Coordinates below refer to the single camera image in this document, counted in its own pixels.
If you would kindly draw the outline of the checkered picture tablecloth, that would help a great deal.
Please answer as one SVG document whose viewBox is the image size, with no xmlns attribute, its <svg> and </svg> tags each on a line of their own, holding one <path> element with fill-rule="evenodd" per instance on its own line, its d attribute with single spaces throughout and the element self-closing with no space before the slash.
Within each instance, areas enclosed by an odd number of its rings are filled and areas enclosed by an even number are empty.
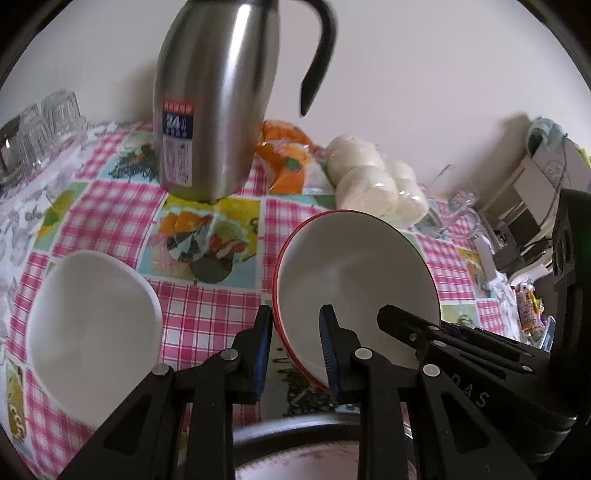
<svg viewBox="0 0 591 480">
<path fill-rule="evenodd" d="M 162 306 L 161 356 L 185 368 L 252 320 L 270 300 L 288 236 L 332 205 L 329 197 L 270 196 L 260 162 L 235 196 L 211 204 L 171 196 L 155 179 L 147 123 L 102 124 L 63 153 L 57 174 L 1 198 L 3 426 L 40 479 L 55 478 L 90 434 L 50 399 L 27 359 L 29 312 L 59 259 L 93 250 L 146 277 Z"/>
</svg>

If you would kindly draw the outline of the black power adapter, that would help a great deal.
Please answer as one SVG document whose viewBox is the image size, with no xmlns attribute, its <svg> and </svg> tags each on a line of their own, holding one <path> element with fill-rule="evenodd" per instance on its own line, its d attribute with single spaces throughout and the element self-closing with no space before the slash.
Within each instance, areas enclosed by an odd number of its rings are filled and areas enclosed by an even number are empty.
<svg viewBox="0 0 591 480">
<path fill-rule="evenodd" d="M 522 248 L 516 244 L 507 244 L 498 250 L 493 255 L 493 260 L 496 270 L 508 277 L 527 266 L 522 256 Z"/>
</svg>

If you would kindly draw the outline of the white paper box on shelf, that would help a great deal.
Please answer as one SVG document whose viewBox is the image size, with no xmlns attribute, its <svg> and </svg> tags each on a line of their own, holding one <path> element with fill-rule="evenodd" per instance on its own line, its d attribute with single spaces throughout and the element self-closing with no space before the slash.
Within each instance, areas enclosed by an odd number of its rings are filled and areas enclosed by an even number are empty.
<svg viewBox="0 0 591 480">
<path fill-rule="evenodd" d="M 555 189 L 590 192 L 590 163 L 578 145 L 568 137 L 555 145 L 541 145 L 533 161 Z"/>
</svg>

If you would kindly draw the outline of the orange snack packet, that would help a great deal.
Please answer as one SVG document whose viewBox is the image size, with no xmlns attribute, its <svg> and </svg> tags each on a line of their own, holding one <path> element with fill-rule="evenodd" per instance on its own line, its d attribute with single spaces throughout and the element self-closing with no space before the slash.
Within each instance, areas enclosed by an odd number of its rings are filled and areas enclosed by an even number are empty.
<svg viewBox="0 0 591 480">
<path fill-rule="evenodd" d="M 264 120 L 256 157 L 263 161 L 272 195 L 324 196 L 335 192 L 325 172 L 325 149 L 294 124 Z"/>
</svg>

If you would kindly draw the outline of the clear glass mug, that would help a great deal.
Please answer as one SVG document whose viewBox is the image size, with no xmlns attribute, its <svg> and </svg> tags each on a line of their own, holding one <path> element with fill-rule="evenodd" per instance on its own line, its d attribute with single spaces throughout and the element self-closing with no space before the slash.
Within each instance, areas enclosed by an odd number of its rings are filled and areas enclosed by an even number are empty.
<svg viewBox="0 0 591 480">
<path fill-rule="evenodd" d="M 423 235 L 454 241 L 477 236 L 481 220 L 474 209 L 479 194 L 463 171 L 448 164 L 427 186 L 429 210 L 414 226 Z"/>
</svg>

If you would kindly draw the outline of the pack of white buns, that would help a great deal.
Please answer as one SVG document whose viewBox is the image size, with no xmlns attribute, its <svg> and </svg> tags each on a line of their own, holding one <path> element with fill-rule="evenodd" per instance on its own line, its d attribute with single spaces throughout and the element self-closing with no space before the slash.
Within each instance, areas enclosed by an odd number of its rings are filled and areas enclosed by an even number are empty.
<svg viewBox="0 0 591 480">
<path fill-rule="evenodd" d="M 413 168 L 387 158 L 370 141 L 352 135 L 333 138 L 327 171 L 341 210 L 368 213 L 402 229 L 416 225 L 429 211 Z"/>
</svg>

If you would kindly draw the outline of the white plain bowl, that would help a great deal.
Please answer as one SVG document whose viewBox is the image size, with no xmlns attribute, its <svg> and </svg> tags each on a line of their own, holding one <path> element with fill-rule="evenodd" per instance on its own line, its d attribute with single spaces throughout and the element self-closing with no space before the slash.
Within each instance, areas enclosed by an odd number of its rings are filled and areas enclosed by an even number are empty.
<svg viewBox="0 0 591 480">
<path fill-rule="evenodd" d="M 56 263 L 35 296 L 27 362 L 66 414 L 98 427 L 157 363 L 162 330 L 159 300 L 139 273 L 78 251 Z"/>
</svg>

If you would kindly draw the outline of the strawberry pattern bowl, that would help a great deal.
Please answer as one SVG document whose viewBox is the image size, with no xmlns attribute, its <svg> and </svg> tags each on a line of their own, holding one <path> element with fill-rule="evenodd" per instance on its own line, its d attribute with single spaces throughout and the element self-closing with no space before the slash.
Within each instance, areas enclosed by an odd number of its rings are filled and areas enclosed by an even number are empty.
<svg viewBox="0 0 591 480">
<path fill-rule="evenodd" d="M 394 365 L 415 369 L 415 351 L 380 330 L 379 310 L 394 305 L 433 324 L 441 307 L 434 278 L 418 249 L 375 216 L 351 210 L 318 213 L 288 235 L 273 272 L 276 331 L 297 369 L 327 388 L 322 356 L 322 306 L 339 325 Z"/>
</svg>

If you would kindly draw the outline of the colourful candy packet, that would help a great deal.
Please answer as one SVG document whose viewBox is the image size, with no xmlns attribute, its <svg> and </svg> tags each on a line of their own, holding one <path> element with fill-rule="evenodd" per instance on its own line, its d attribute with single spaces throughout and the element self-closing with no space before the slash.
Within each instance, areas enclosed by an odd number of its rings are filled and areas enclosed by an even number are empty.
<svg viewBox="0 0 591 480">
<path fill-rule="evenodd" d="M 532 280 L 526 280 L 515 287 L 518 315 L 522 330 L 533 334 L 543 327 L 541 320 L 544 311 L 543 301 L 535 294 Z"/>
</svg>

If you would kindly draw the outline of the glass cups with black holder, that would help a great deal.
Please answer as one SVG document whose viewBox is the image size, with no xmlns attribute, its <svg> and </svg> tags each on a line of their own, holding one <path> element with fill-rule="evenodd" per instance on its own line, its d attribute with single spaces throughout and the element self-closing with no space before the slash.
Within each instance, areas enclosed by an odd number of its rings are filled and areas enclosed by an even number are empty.
<svg viewBox="0 0 591 480">
<path fill-rule="evenodd" d="M 60 89 L 1 127 L 1 188 L 37 176 L 86 130 L 73 90 Z"/>
</svg>

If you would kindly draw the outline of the smartphone on stand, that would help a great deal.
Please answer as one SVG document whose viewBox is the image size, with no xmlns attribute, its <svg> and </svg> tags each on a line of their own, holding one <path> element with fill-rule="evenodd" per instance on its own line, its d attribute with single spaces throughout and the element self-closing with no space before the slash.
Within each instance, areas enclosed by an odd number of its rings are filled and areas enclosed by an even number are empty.
<svg viewBox="0 0 591 480">
<path fill-rule="evenodd" d="M 556 330 L 556 320 L 553 316 L 548 316 L 544 332 L 540 341 L 540 349 L 549 353 L 552 349 L 554 335 Z"/>
</svg>

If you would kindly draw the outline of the white floral plate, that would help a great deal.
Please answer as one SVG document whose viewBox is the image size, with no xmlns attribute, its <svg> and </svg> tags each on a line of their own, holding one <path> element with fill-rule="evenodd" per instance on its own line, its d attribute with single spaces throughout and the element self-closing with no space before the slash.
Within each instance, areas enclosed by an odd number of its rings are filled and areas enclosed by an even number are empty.
<svg viewBox="0 0 591 480">
<path fill-rule="evenodd" d="M 356 479 L 358 441 L 339 441 L 301 446 L 273 453 L 238 467 L 236 479 L 346 480 Z"/>
</svg>

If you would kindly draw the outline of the steel thermos jug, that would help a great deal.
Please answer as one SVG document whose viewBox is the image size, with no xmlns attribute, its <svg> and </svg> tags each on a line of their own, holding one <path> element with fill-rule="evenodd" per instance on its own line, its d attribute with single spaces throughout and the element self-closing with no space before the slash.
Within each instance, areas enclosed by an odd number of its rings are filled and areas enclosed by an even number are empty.
<svg viewBox="0 0 591 480">
<path fill-rule="evenodd" d="M 249 179 L 280 49 L 276 1 L 188 1 L 160 49 L 153 86 L 159 183 L 214 201 Z"/>
</svg>

